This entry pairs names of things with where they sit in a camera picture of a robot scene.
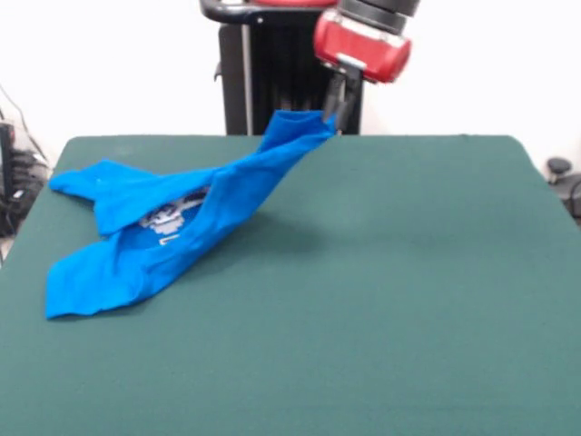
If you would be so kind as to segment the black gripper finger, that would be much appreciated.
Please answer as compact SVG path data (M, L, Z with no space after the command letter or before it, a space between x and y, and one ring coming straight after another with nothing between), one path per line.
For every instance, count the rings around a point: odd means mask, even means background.
M350 117L358 100L361 80L345 78L340 85L339 102L336 110L336 130L345 133Z
M334 74L330 80L325 102L322 108L322 119L328 121L333 115L335 115L341 105L341 90L344 85L344 75Z

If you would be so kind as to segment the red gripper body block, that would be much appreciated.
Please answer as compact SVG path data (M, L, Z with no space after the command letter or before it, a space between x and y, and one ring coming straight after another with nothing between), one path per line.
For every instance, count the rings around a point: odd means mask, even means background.
M408 38L349 18L337 8L324 11L315 25L314 54L331 67L353 67L372 83L395 82L411 49Z

